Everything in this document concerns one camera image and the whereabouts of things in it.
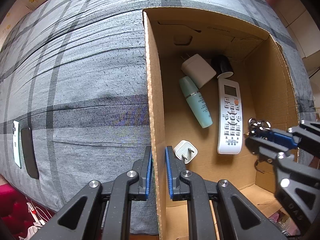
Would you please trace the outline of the metal keychain with charms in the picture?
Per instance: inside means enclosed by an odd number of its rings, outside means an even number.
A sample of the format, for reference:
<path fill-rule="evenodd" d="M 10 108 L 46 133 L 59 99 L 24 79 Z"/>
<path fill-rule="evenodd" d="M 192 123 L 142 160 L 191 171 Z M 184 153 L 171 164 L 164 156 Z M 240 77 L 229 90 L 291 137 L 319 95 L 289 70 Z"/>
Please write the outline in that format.
<path fill-rule="evenodd" d="M 248 132 L 244 134 L 244 137 L 263 137 L 271 130 L 271 124 L 268 121 L 256 120 L 250 118 L 248 120 Z"/>

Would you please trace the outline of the white air conditioner remote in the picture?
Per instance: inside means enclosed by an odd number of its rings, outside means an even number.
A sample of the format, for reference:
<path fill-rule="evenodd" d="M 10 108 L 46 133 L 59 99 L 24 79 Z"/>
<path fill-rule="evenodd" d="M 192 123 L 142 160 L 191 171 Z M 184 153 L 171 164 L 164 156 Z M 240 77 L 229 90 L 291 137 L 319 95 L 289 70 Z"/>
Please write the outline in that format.
<path fill-rule="evenodd" d="M 239 154 L 242 149 L 243 117 L 239 84 L 229 79 L 218 79 L 219 139 L 218 154 Z"/>

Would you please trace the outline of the brown cardboard box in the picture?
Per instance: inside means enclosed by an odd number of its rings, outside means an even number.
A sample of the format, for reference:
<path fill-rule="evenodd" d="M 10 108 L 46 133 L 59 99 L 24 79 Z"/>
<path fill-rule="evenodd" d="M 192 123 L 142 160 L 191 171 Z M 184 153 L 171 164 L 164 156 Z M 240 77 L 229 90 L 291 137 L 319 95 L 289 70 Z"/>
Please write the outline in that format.
<path fill-rule="evenodd" d="M 187 239 L 186 202 L 170 199 L 165 167 L 165 148 L 181 140 L 198 150 L 188 167 L 206 180 L 227 179 L 265 216 L 281 208 L 274 198 L 272 166 L 260 164 L 243 147 L 236 155 L 217 152 L 219 135 L 219 91 L 217 80 L 200 92 L 213 124 L 202 128 L 179 86 L 184 76 L 182 62 L 195 54 L 210 59 L 213 54 L 228 57 L 232 80 L 240 86 L 243 121 L 267 120 L 286 130 L 298 124 L 298 111 L 289 65 L 283 46 L 271 34 L 239 18 L 201 9 L 149 8 L 143 11 L 146 66 L 156 206 L 161 239 Z"/>

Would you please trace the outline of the dark glossy round ball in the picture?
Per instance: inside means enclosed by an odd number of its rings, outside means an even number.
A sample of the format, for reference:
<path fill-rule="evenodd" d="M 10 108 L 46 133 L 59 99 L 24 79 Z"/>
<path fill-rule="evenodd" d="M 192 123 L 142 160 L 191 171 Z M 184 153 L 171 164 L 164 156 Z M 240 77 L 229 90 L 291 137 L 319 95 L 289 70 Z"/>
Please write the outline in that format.
<path fill-rule="evenodd" d="M 225 55 L 222 54 L 214 54 L 212 55 L 210 65 L 213 70 L 216 71 L 216 78 L 224 78 L 227 79 L 233 76 L 234 71 L 231 66 L 231 63 Z"/>

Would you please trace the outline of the red tufted upholstery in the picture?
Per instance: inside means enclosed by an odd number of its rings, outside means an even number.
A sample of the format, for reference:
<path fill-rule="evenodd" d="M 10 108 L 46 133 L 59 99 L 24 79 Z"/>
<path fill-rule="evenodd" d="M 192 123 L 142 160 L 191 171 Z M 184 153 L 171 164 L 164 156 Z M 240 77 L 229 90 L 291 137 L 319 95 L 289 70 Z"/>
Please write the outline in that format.
<path fill-rule="evenodd" d="M 55 212 L 31 200 L 1 177 L 1 220 L 15 239 L 27 237 L 38 220 L 48 222 Z"/>

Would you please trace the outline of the small white plug charger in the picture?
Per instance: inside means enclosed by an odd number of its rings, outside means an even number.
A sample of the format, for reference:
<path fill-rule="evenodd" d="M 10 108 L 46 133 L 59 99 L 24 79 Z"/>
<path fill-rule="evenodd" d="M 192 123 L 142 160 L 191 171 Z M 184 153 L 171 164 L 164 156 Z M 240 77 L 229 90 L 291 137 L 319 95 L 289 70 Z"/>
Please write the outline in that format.
<path fill-rule="evenodd" d="M 189 141 L 181 140 L 174 148 L 176 157 L 185 164 L 190 163 L 198 154 L 197 148 Z"/>

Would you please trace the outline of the black smartphone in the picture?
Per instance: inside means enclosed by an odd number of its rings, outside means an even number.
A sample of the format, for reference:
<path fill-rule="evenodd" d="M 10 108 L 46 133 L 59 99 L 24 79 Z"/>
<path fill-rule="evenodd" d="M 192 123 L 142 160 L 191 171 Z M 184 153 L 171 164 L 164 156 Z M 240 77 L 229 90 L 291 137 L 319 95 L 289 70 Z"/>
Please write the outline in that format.
<path fill-rule="evenodd" d="M 39 179 L 40 175 L 34 153 L 33 137 L 29 127 L 21 129 L 21 142 L 26 171 L 31 178 Z"/>

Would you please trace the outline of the grey plaid bed sheet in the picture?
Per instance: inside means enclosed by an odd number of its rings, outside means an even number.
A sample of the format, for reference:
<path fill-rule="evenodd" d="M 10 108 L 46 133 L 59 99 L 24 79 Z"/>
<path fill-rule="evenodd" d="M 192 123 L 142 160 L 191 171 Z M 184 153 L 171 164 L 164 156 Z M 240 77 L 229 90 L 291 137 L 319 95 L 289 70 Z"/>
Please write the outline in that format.
<path fill-rule="evenodd" d="M 143 21 L 149 8 L 218 12 L 268 31 L 284 47 L 298 121 L 315 120 L 302 59 L 265 0 L 49 0 L 17 23 L 1 49 L 1 174 L 44 207 L 58 211 L 90 180 L 113 180 L 151 146 Z M 25 168 L 26 127 L 39 179 Z M 132 233 L 160 236 L 155 171 L 153 178 L 149 200 L 133 205 Z"/>

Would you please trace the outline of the cream cabinet doors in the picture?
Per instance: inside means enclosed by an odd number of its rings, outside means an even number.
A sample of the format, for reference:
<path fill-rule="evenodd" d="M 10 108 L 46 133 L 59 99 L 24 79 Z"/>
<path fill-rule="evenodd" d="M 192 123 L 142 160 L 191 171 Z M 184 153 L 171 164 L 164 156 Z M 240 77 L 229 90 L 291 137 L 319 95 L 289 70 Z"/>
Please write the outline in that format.
<path fill-rule="evenodd" d="M 279 0 L 274 10 L 294 40 L 308 75 L 319 80 L 319 29 L 300 0 Z"/>

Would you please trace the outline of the white green smartphone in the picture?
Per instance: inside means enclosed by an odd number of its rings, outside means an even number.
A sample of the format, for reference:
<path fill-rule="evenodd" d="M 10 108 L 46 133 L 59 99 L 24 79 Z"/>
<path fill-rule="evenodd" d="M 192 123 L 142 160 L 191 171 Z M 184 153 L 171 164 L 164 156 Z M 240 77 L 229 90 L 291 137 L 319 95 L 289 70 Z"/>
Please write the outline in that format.
<path fill-rule="evenodd" d="M 21 157 L 20 157 L 20 123 L 16 120 L 13 121 L 13 136 L 12 146 L 14 154 L 15 164 L 21 168 Z"/>

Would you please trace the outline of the light teal cosmetic bottle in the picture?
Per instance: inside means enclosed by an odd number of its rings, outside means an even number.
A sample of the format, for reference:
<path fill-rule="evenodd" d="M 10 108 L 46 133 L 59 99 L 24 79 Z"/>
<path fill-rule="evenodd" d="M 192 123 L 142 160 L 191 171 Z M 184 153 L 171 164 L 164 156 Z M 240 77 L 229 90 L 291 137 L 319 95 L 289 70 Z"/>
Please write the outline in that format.
<path fill-rule="evenodd" d="M 193 112 L 195 118 L 202 128 L 207 128 L 213 124 L 209 109 L 204 101 L 198 87 L 188 76 L 179 79 L 182 93 Z"/>

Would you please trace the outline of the large white power adapter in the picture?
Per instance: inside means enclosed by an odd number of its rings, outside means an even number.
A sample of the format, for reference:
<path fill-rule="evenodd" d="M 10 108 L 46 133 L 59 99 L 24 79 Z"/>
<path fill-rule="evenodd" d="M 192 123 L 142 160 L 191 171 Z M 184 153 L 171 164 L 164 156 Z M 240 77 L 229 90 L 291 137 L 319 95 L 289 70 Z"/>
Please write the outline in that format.
<path fill-rule="evenodd" d="M 186 76 L 192 79 L 197 88 L 202 88 L 216 76 L 216 71 L 199 54 L 195 54 L 185 60 L 182 63 L 181 70 Z"/>

